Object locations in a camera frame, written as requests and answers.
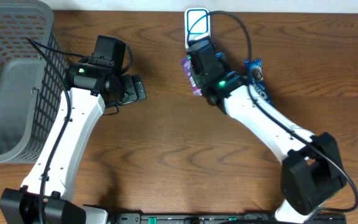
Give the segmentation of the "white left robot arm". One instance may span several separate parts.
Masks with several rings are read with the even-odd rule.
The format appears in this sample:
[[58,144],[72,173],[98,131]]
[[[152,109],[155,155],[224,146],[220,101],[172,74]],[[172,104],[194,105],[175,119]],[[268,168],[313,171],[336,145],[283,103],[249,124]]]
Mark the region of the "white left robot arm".
[[146,99],[139,75],[77,62],[67,70],[69,89],[42,152],[20,189],[5,189],[0,209],[7,223],[107,223],[109,213],[72,203],[85,147],[106,108]]

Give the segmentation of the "blue Oreo cookie packet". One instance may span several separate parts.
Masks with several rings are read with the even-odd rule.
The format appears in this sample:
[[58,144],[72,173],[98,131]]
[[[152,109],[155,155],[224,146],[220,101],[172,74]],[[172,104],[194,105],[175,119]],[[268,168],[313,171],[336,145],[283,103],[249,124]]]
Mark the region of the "blue Oreo cookie packet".
[[246,75],[249,73],[251,75],[250,84],[256,89],[257,93],[262,99],[267,103],[274,106],[273,101],[267,91],[267,88],[264,83],[264,77],[262,73],[262,60],[245,60],[244,65],[246,66]]

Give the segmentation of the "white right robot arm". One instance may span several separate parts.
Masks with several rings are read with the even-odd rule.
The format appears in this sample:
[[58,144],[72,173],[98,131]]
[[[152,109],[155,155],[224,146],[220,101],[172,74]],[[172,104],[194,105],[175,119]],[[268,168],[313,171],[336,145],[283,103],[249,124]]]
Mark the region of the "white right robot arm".
[[282,115],[241,73],[229,69],[225,56],[216,52],[208,38],[191,41],[186,52],[191,75],[207,102],[247,127],[281,163],[285,200],[275,218],[308,221],[346,184],[336,140],[328,133],[317,136]]

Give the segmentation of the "white barcode scanner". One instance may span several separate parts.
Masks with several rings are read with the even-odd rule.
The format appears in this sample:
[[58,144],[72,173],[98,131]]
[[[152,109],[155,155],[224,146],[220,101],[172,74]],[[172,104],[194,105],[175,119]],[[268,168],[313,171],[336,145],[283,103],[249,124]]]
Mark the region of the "white barcode scanner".
[[197,36],[211,34],[210,17],[207,16],[209,10],[204,7],[191,7],[184,13],[185,20],[185,48],[188,43],[195,40]]

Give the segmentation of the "purple red snack packet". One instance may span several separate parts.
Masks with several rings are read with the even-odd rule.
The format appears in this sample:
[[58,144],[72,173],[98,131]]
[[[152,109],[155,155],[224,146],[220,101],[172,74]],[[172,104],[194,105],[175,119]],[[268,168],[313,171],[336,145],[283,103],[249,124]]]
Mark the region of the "purple red snack packet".
[[184,71],[184,74],[186,75],[189,83],[190,83],[190,86],[191,86],[191,90],[193,92],[194,95],[196,96],[201,96],[202,95],[202,92],[201,90],[196,86],[196,83],[191,75],[191,72],[190,72],[190,69],[192,68],[191,66],[191,62],[190,60],[185,57],[181,60],[181,66],[182,66],[182,69]]

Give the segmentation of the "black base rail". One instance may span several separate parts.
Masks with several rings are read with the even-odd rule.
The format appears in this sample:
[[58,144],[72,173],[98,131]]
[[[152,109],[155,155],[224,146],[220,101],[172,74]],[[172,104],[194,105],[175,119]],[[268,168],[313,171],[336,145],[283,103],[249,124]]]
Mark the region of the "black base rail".
[[277,221],[268,213],[245,213],[230,215],[145,215],[121,213],[111,215],[112,224],[218,224],[218,223],[293,223]]

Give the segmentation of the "grey plastic mesh basket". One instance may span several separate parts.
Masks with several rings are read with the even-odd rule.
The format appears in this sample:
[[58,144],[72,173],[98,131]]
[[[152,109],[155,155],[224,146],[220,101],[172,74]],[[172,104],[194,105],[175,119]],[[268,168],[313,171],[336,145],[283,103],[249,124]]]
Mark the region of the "grey plastic mesh basket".
[[53,22],[42,1],[0,1],[0,163],[34,163],[55,121],[63,87],[28,41],[63,73]]

